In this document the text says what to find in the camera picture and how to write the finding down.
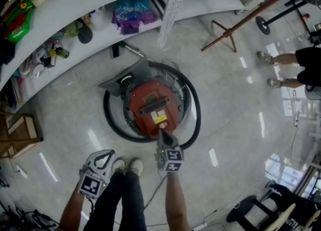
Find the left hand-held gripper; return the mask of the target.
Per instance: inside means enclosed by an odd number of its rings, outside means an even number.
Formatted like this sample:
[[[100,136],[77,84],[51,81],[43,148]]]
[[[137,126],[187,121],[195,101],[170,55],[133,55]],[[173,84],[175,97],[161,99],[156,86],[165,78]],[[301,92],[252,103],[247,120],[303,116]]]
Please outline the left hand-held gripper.
[[[109,173],[114,159],[114,150],[92,153],[80,170],[79,193],[97,199],[110,182]]]

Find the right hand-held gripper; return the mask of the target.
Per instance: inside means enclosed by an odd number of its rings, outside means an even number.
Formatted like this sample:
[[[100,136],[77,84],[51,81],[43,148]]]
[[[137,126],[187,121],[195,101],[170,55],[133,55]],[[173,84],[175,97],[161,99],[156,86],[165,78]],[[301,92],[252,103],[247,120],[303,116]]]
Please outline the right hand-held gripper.
[[[156,162],[159,171],[174,173],[180,170],[184,155],[178,146],[178,139],[172,133],[164,129],[158,130]]]

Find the red vacuum cleaner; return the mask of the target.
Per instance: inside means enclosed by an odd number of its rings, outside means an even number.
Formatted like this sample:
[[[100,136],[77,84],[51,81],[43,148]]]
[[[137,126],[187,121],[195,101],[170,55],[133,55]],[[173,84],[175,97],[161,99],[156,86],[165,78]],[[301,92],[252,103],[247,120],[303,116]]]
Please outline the red vacuum cleaner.
[[[182,94],[162,78],[144,81],[128,88],[123,101],[125,120],[138,135],[157,139],[159,124],[169,122],[166,131],[172,133],[185,115]]]

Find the person's left forearm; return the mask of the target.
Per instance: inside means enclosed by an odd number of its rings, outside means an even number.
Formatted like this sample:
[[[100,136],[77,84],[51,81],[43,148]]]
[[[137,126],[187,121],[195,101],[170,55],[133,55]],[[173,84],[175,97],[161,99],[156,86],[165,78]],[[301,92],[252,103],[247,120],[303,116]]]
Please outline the person's left forearm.
[[[84,199],[84,195],[75,188],[61,216],[58,231],[78,231]]]

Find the person's right forearm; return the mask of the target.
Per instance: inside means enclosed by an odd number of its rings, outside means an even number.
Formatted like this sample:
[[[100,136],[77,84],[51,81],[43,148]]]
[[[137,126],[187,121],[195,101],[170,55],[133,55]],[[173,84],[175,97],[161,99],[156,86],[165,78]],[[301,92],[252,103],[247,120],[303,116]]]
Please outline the person's right forearm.
[[[169,173],[165,200],[166,217],[170,231],[190,231],[186,202],[177,173]]]

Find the person's white shoe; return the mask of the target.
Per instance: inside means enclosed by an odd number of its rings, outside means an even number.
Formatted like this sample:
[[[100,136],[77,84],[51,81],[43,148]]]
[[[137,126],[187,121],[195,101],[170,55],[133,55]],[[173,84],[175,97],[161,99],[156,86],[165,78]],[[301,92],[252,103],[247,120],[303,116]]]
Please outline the person's white shoe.
[[[144,164],[143,161],[139,158],[133,158],[128,167],[128,171],[136,174],[138,177],[140,177],[144,170]]]
[[[117,158],[112,164],[112,174],[121,173],[126,171],[126,161],[123,158]]]

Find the person's dark trousers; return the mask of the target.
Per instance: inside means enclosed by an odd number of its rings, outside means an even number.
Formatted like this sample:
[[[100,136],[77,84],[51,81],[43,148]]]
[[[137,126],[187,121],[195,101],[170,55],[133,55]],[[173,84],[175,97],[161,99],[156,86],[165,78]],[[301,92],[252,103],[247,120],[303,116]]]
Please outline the person's dark trousers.
[[[119,202],[122,202],[122,219],[118,231],[146,231],[139,176],[130,171],[111,176],[83,231],[113,231]]]

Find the black stool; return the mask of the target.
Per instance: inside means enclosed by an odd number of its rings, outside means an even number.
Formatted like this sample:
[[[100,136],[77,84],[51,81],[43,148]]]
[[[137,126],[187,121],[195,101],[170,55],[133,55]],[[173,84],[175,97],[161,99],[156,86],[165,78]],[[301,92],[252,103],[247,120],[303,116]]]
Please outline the black stool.
[[[249,213],[249,211],[257,206],[260,210],[262,210],[267,216],[267,220],[263,222],[263,226],[260,228],[255,227],[245,216]],[[241,227],[245,231],[264,231],[264,228],[267,228],[274,221],[278,219],[278,215],[267,208],[262,202],[257,200],[255,195],[250,195],[239,203],[239,206],[233,208],[226,217],[227,223],[237,222],[241,225]]]

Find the dark green bottle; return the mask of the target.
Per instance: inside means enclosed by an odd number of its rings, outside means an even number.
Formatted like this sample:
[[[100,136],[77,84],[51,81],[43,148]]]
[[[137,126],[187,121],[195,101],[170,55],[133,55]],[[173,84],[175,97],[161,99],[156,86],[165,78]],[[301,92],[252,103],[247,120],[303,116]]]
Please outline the dark green bottle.
[[[66,49],[64,49],[63,47],[53,47],[50,50],[50,56],[52,58],[57,58],[58,56],[61,58],[68,58],[69,57],[69,51],[67,51]]]

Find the black cap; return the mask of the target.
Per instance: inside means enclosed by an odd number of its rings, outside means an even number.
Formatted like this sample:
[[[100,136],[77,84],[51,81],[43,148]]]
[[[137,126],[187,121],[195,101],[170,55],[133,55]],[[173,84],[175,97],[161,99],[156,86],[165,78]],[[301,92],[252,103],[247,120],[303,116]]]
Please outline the black cap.
[[[93,33],[87,25],[83,25],[79,29],[77,37],[82,44],[87,44],[92,40]]]

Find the purple gift bag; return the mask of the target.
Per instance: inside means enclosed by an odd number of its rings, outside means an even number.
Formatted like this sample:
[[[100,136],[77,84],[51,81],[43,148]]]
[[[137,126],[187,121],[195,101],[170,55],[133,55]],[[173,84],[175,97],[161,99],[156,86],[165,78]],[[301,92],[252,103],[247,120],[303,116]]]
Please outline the purple gift bag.
[[[113,11],[112,23],[121,35],[139,33],[140,23],[148,25],[158,20],[149,0],[118,0]]]

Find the round wooden table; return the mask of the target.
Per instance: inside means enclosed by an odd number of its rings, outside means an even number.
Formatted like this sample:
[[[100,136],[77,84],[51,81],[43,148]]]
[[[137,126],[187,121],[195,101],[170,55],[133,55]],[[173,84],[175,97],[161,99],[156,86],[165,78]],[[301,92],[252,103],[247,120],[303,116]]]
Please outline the round wooden table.
[[[269,227],[264,231],[278,231],[281,226],[288,220],[289,216],[295,209],[296,204],[293,203],[285,212],[283,212]]]

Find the white plastic jug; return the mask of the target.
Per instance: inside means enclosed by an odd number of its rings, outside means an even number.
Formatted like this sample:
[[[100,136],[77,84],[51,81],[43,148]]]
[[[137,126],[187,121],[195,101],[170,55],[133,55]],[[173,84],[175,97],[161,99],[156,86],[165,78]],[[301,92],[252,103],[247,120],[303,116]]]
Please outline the white plastic jug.
[[[107,25],[111,23],[111,18],[107,12],[105,6],[94,9],[90,12],[91,23],[94,30],[100,32],[107,28]]]

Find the black coat stand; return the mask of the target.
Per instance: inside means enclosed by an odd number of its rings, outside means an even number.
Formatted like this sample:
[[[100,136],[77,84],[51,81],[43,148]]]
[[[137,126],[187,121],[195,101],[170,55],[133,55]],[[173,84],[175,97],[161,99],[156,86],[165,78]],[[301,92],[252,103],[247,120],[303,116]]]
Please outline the black coat stand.
[[[284,6],[286,7],[286,10],[282,11],[270,20],[266,21],[261,16],[257,16],[255,18],[256,24],[262,33],[269,35],[270,25],[292,12],[296,12],[298,14],[301,22],[303,23],[303,26],[305,27],[309,35],[312,32],[321,30],[321,6],[315,6],[312,4],[308,4],[305,1],[298,0],[289,0],[284,4]],[[304,14],[310,14],[310,18],[304,20],[302,18]]]

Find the green and red packet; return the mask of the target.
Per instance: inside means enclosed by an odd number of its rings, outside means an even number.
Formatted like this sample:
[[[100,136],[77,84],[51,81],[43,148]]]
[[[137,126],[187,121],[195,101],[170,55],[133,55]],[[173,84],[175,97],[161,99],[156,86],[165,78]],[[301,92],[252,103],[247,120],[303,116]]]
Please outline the green and red packet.
[[[4,39],[17,44],[30,30],[33,11],[33,7],[27,10],[18,9],[17,13],[14,13],[14,16],[7,22]]]

